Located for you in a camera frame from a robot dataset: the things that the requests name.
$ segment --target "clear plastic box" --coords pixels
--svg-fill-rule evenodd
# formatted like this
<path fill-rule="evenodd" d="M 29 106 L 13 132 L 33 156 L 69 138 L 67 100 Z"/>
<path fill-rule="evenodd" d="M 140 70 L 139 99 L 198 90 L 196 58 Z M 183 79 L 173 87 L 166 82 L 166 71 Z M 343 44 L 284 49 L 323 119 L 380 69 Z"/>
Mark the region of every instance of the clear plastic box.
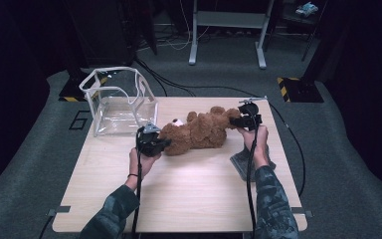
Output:
<path fill-rule="evenodd" d="M 145 78 L 134 68 L 94 69 L 80 84 L 94 119 L 95 136 L 135 135 L 156 124 L 158 102 Z"/>

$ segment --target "gray carpet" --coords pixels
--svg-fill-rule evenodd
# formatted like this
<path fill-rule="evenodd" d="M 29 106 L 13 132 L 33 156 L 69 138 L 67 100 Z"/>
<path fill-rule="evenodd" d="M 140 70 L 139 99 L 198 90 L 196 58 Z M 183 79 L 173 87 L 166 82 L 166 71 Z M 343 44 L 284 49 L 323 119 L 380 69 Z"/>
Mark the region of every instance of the gray carpet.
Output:
<path fill-rule="evenodd" d="M 267 96 L 297 137 L 306 163 L 306 184 L 301 203 L 311 210 L 308 228 L 301 238 L 382 238 L 382 182 L 366 168 L 346 138 L 339 110 L 325 86 L 316 85 L 323 104 L 285 103 L 277 77 L 300 77 L 305 62 L 300 58 L 305 42 L 275 36 L 266 52 L 268 68 L 260 70 L 252 38 L 211 39 L 199 45 L 196 66 L 188 66 L 190 46 L 174 50 L 159 47 L 138 51 L 138 58 L 166 79 L 187 86 L 224 86 L 257 96 Z M 153 92 L 163 97 L 162 88 L 134 63 Z M 50 208 L 59 206 L 82 149 L 91 116 L 84 130 L 69 130 L 78 111 L 87 103 L 63 103 L 58 94 L 68 79 L 66 72 L 48 78 L 51 92 L 38 120 L 0 177 L 0 238 L 38 238 Z M 189 97 L 167 87 L 169 97 Z M 198 97 L 249 97 L 233 90 L 191 89 Z M 274 113 L 287 160 L 301 188 L 302 163 L 295 141 Z M 56 233 L 49 225 L 44 238 L 76 238 L 77 234 Z M 215 235 L 144 235 L 146 238 L 218 238 Z"/>

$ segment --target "black wire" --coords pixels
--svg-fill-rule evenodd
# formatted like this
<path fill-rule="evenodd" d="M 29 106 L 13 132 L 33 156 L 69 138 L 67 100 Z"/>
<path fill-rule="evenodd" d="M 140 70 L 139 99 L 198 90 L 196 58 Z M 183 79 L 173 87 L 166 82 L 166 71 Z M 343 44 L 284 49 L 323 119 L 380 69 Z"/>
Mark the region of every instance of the black wire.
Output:
<path fill-rule="evenodd" d="M 256 116 L 253 116 L 250 114 L 251 119 L 253 119 L 253 123 L 255 128 L 255 135 L 254 135 L 254 140 L 253 144 L 251 145 L 251 150 L 250 150 L 250 155 L 248 158 L 248 165 L 247 165 L 247 196 L 248 196 L 248 204 L 250 206 L 250 213 L 251 213 L 251 221 L 253 223 L 253 234 L 252 238 L 254 238 L 255 233 L 256 233 L 256 215 L 255 215 L 255 210 L 254 210 L 254 204 L 253 204 L 253 193 L 251 191 L 251 166 L 253 164 L 253 159 L 254 159 L 254 151 L 257 146 L 257 137 L 259 135 L 259 124 L 256 122 Z"/>
<path fill-rule="evenodd" d="M 49 223 L 51 222 L 52 218 L 54 218 L 54 216 L 49 216 L 48 221 L 46 221 L 45 225 L 43 226 L 43 229 L 42 229 L 42 232 L 40 233 L 39 239 L 41 239 L 43 237 L 43 234 L 45 234 L 45 230 L 48 227 Z"/>
<path fill-rule="evenodd" d="M 141 165 L 141 151 L 137 152 L 137 158 L 138 158 L 138 181 L 137 181 L 137 198 L 138 201 L 141 198 L 141 181 L 142 181 L 142 165 Z M 132 238 L 136 239 L 137 234 L 136 234 L 136 227 L 137 227 L 137 221 L 138 221 L 138 213 L 139 213 L 139 206 L 137 209 L 135 209 L 134 212 L 134 220 L 132 221 Z"/>
<path fill-rule="evenodd" d="M 240 89 L 236 89 L 236 88 L 232 88 L 232 87 L 224 87 L 224 86 L 182 86 L 184 88 L 195 88 L 195 89 L 202 89 L 202 88 L 207 88 L 207 89 L 212 89 L 212 88 L 220 88 L 220 89 L 227 89 L 227 90 L 233 90 L 233 91 L 236 91 L 236 92 L 240 92 L 240 93 L 244 93 L 244 94 L 248 94 L 250 96 L 254 96 L 254 94 L 251 94 L 251 93 L 248 93 L 246 91 L 243 91 L 243 90 L 240 90 Z"/>
<path fill-rule="evenodd" d="M 185 89 L 183 86 L 181 85 L 178 85 L 176 83 L 172 83 L 170 81 L 168 81 L 167 79 L 161 77 L 160 75 L 158 75 L 156 72 L 154 72 L 153 70 L 151 70 L 147 64 L 145 64 L 143 61 L 139 60 L 138 58 L 135 57 L 134 61 L 140 65 L 142 68 L 144 68 L 144 70 L 146 70 L 148 73 L 150 73 L 150 75 L 157 81 L 157 83 L 159 83 L 159 85 L 163 88 L 163 91 L 165 93 L 165 96 L 167 97 L 167 93 L 166 93 L 166 89 L 163 87 L 163 85 L 161 84 L 161 82 L 163 82 L 164 84 L 168 85 L 168 86 L 171 86 L 171 87 L 175 87 L 175 88 L 178 88 L 178 89 L 181 89 L 181 90 L 184 90 L 185 92 L 187 92 L 188 94 L 191 95 L 191 97 L 195 97 L 195 94 L 187 89 Z"/>
<path fill-rule="evenodd" d="M 301 158 L 301 161 L 302 161 L 302 184 L 301 184 L 298 196 L 301 197 L 302 193 L 303 193 L 303 189 L 305 188 L 305 157 L 303 156 L 302 148 L 300 147 L 299 141 L 296 139 L 296 136 L 293 134 L 292 129 L 290 129 L 289 125 L 287 125 L 287 123 L 285 122 L 284 118 L 279 113 L 278 109 L 276 109 L 275 106 L 273 106 L 271 103 L 269 103 L 269 105 L 271 106 L 271 108 L 273 108 L 275 110 L 275 112 L 278 114 L 279 118 L 281 118 L 282 122 L 287 127 L 287 129 L 289 130 L 290 135 L 292 135 L 293 140 L 296 142 L 296 145 L 297 145 L 297 147 L 299 149 L 300 158 Z"/>

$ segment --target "brown teddy bear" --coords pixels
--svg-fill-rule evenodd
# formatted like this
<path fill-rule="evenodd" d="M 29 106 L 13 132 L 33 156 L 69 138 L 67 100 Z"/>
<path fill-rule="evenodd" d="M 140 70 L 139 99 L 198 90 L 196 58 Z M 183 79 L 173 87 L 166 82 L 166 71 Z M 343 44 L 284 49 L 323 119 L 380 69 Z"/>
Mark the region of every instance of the brown teddy bear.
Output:
<path fill-rule="evenodd" d="M 226 128 L 234 129 L 229 118 L 237 119 L 241 113 L 237 109 L 225 111 L 222 107 L 212 107 L 209 113 L 190 112 L 187 123 L 175 119 L 160 132 L 159 138 L 172 140 L 164 149 L 166 155 L 180 155 L 191 148 L 221 147 L 226 140 Z"/>

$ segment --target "metal stand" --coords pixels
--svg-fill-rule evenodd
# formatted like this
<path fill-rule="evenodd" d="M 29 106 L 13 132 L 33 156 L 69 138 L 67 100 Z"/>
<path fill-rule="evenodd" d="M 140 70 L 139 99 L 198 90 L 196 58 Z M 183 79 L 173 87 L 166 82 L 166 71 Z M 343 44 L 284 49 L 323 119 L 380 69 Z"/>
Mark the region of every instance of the metal stand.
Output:
<path fill-rule="evenodd" d="M 197 26 L 215 26 L 215 27 L 237 27 L 237 28 L 260 28 L 259 42 L 256 42 L 257 57 L 261 69 L 267 67 L 265 55 L 263 53 L 263 42 L 266 37 L 266 31 L 269 26 L 269 20 L 275 0 L 269 0 L 269 6 L 265 14 L 259 13 L 230 13 L 230 12 L 208 12 L 197 10 L 197 0 L 194 0 L 193 13 L 193 35 L 189 65 L 193 66 L 197 59 Z"/>

